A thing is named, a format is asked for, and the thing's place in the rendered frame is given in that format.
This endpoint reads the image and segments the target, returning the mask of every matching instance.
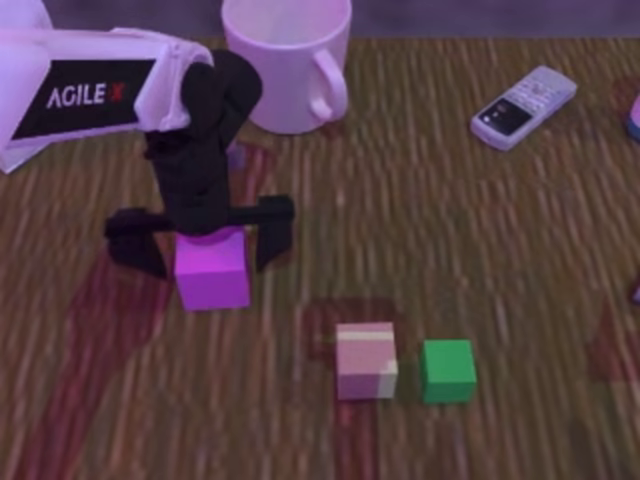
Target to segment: remote control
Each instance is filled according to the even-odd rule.
[[[540,66],[471,119],[471,131],[486,144],[507,151],[576,94],[563,74]]]

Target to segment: table surface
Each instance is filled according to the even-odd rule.
[[[601,363],[633,359],[638,58],[634,40],[354,41],[343,122],[242,134],[235,201],[290,192],[299,217],[289,263],[239,312],[187,315],[104,261],[104,218],[160,205],[138,136],[1,178],[0,477],[638,478],[638,389],[594,383],[585,353],[600,332]],[[575,99],[509,153],[476,141],[470,116],[538,64]],[[332,324],[379,320],[398,398],[334,405]],[[452,337],[473,342],[476,397],[426,407],[419,343]]]

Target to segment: pink cube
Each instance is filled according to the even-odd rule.
[[[248,307],[244,229],[224,228],[205,238],[177,235],[175,276],[187,311]]]
[[[398,378],[393,324],[338,325],[336,369],[339,400],[393,398]]]

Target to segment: remote control screen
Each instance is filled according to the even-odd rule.
[[[506,136],[513,135],[531,118],[532,115],[529,112],[504,98],[480,114],[482,123]]]

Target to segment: green cube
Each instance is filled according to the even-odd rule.
[[[466,403],[471,399],[476,368],[469,340],[426,340],[420,367],[425,403]]]

